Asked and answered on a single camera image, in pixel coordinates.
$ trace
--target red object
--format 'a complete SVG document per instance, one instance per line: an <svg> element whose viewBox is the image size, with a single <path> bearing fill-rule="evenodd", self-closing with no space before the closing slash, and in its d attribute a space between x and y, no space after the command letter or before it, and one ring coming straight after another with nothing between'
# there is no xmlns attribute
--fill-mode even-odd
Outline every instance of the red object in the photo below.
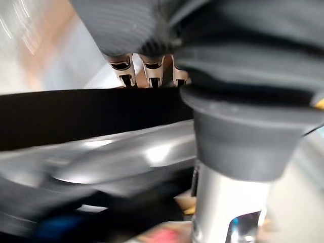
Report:
<svg viewBox="0 0 324 243"><path fill-rule="evenodd" d="M172 229L160 229L146 241L147 243L178 243L179 233Z"/></svg>

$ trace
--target black rubber cover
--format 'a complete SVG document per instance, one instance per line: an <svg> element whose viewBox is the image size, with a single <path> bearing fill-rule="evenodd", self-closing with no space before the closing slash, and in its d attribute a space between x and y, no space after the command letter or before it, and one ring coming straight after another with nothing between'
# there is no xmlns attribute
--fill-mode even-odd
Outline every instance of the black rubber cover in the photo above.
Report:
<svg viewBox="0 0 324 243"><path fill-rule="evenodd" d="M279 178L304 130L322 122L324 114L307 106L252 103L193 85L181 94L194 109L199 160L236 180Z"/></svg>

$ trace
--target silver curved metal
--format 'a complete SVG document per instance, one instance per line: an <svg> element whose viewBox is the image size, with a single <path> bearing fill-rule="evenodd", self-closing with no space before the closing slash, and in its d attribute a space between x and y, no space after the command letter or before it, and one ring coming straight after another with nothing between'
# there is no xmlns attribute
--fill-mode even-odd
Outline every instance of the silver curved metal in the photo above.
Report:
<svg viewBox="0 0 324 243"><path fill-rule="evenodd" d="M93 139L0 153L0 176L37 187L44 176L98 184L128 178L154 168L193 166L193 121Z"/></svg>

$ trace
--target black fabric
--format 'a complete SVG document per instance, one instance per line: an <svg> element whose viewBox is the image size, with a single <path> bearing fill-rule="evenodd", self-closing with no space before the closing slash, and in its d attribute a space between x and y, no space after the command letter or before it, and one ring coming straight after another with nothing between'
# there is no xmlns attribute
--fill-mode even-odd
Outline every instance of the black fabric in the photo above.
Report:
<svg viewBox="0 0 324 243"><path fill-rule="evenodd" d="M178 89L65 90L0 96L0 151L192 118Z"/></svg>

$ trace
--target shiny metal surface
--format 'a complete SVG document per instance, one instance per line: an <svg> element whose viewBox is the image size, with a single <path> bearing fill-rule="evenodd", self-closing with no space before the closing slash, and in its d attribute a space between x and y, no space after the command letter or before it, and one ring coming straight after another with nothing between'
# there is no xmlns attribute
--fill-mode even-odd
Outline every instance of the shiny metal surface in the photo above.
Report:
<svg viewBox="0 0 324 243"><path fill-rule="evenodd" d="M75 159L53 177L66 182L94 184L194 158L192 123L169 125L119 141L111 140Z"/></svg>
<svg viewBox="0 0 324 243"><path fill-rule="evenodd" d="M158 88L163 81L163 60L165 56L150 58L140 55L147 82L151 88Z"/></svg>
<svg viewBox="0 0 324 243"><path fill-rule="evenodd" d="M194 159L193 121L189 120L60 145L3 152L0 153L0 176L32 187L37 187L49 172L62 181L94 184L172 164L193 166Z"/></svg>
<svg viewBox="0 0 324 243"><path fill-rule="evenodd" d="M174 86L180 86L190 83L190 77L187 71L180 70L175 66L174 57L173 60L173 84Z"/></svg>
<svg viewBox="0 0 324 243"><path fill-rule="evenodd" d="M200 164L192 242L226 242L230 222L262 210L270 187L271 183L234 180Z"/></svg>
<svg viewBox="0 0 324 243"><path fill-rule="evenodd" d="M136 84L132 55L133 54L125 54L116 57L108 57L104 55L124 87L132 87Z"/></svg>

